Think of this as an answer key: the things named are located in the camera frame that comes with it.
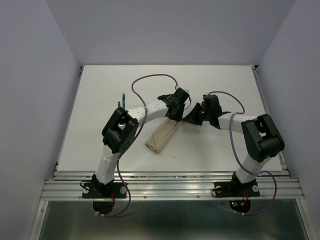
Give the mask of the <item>beige cloth napkin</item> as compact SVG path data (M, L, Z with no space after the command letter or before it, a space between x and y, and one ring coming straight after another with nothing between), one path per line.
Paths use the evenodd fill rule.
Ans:
M172 136L181 127L182 123L182 121L175 121L171 119L164 120L146 140L146 147L153 153L159 155Z

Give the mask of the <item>silver knife teal handle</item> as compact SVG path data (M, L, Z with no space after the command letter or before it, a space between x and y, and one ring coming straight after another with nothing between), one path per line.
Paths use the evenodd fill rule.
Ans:
M126 109L126 94L122 94L122 108L125 110Z

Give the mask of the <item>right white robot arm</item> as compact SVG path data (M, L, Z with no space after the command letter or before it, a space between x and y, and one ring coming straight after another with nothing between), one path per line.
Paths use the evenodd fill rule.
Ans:
M217 94L225 94L236 100L241 112L223 111ZM235 180L230 182L231 192L242 195L248 190L248 183L255 180L271 158L285 148L285 142L273 119L268 114L246 116L245 107L230 93L212 91L203 96L202 103L197 103L183 121L201 126L203 122L219 130L228 130L231 148L239 169L234 173ZM243 135L247 156L240 161L234 144L233 132Z

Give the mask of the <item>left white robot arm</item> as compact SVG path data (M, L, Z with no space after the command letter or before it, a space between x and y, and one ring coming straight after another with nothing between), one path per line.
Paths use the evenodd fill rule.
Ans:
M95 193L100 197L111 193L110 183L114 180L117 162L135 141L137 130L159 118L181 121L189 97L189 93L179 87L173 94L161 95L149 104L143 103L141 107L130 110L118 107L113 112L102 130L102 157L92 176L92 181L96 182Z

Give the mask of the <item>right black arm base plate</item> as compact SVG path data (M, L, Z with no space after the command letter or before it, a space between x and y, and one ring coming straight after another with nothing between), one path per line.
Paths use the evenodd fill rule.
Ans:
M260 191L255 180L248 183L220 181L214 183L211 195L215 198L242 198L247 196L255 198L260 196Z

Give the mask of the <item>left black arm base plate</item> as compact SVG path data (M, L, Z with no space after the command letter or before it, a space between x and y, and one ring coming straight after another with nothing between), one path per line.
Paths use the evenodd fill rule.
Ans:
M102 190L92 187L91 182L80 182L82 188L83 199L125 199L127 197L127 189L122 182L111 183Z

